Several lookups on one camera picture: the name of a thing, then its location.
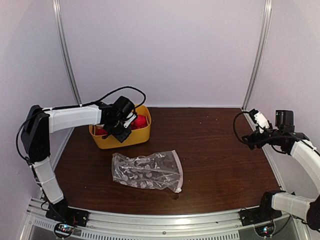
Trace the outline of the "clear zip top bag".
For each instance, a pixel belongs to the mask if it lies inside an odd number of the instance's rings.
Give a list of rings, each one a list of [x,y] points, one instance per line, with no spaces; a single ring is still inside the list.
[[[175,150],[132,158],[114,153],[111,172],[114,182],[143,190],[169,189],[179,194],[184,182],[182,164]]]

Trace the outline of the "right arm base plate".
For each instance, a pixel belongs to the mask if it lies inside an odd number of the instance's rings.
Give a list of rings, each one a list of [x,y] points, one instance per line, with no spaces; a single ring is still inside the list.
[[[242,226],[257,225],[280,218],[283,214],[279,210],[261,210],[260,207],[242,208],[239,212]]]

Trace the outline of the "red plush apple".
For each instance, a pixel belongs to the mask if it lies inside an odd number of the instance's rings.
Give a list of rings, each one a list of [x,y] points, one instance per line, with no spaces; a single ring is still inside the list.
[[[137,118],[131,123],[131,130],[142,129],[148,125],[147,118],[144,115],[138,115]]]

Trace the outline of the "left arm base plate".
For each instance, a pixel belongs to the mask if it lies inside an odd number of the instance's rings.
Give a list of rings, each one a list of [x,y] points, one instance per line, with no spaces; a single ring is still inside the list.
[[[86,210],[75,209],[66,205],[50,205],[45,214],[46,218],[57,222],[66,223],[76,227],[86,227],[89,212]]]

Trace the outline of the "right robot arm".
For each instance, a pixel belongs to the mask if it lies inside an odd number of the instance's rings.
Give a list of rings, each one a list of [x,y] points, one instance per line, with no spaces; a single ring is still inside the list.
[[[295,131],[294,112],[278,109],[275,124],[261,111],[252,109],[246,114],[255,124],[255,130],[244,136],[237,135],[238,141],[250,150],[261,149],[265,145],[279,147],[278,153],[288,155],[306,171],[316,187],[320,186],[320,153],[310,139],[302,132]],[[256,210],[259,220],[266,221],[275,212],[286,212],[301,219],[311,230],[320,230],[320,199],[296,196],[284,190],[268,191],[263,194]]]

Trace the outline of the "yellow plastic basket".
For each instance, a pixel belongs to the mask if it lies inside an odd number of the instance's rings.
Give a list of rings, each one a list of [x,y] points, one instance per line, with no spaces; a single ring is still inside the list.
[[[142,105],[136,109],[136,112],[138,115],[144,116],[146,118],[147,125],[143,128],[132,129],[128,138],[123,142],[119,142],[113,135],[110,135],[107,138],[105,138],[106,135],[96,135],[98,127],[96,125],[90,125],[89,133],[91,134],[97,147],[105,150],[122,148],[147,142],[150,139],[152,123],[150,111],[145,105]]]

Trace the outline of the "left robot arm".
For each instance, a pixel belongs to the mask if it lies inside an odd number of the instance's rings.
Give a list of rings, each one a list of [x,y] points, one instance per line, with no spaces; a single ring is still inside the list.
[[[69,221],[72,211],[61,203],[65,197],[50,162],[50,134],[81,126],[102,125],[108,136],[123,143],[131,134],[130,125],[137,117],[135,105],[124,96],[113,104],[96,101],[90,105],[51,108],[33,105],[30,108],[18,135],[26,152],[25,160],[48,202],[54,205],[53,215],[61,222]]]

